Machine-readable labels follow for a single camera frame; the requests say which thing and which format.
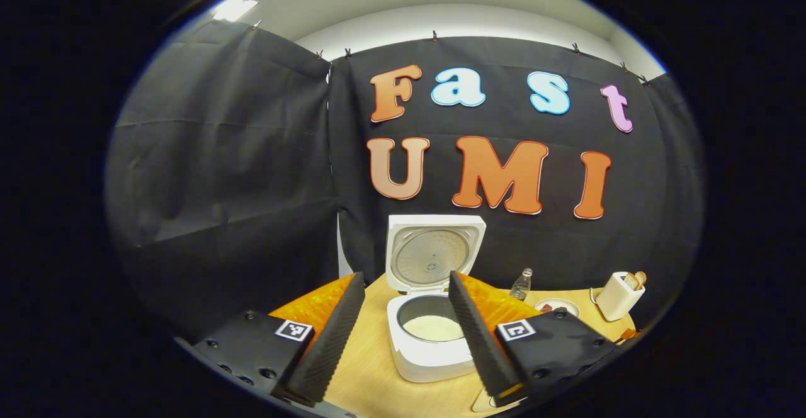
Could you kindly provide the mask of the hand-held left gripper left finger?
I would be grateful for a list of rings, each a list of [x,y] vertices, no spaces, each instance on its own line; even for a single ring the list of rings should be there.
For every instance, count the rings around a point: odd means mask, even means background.
[[[275,403],[324,400],[365,300],[354,273],[270,313],[240,312],[188,352],[213,372]]]

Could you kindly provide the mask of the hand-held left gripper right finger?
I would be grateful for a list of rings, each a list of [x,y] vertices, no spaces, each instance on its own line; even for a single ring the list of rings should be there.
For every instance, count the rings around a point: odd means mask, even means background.
[[[452,271],[448,297],[475,369],[495,406],[543,404],[622,354],[615,341],[567,307],[536,309]]]

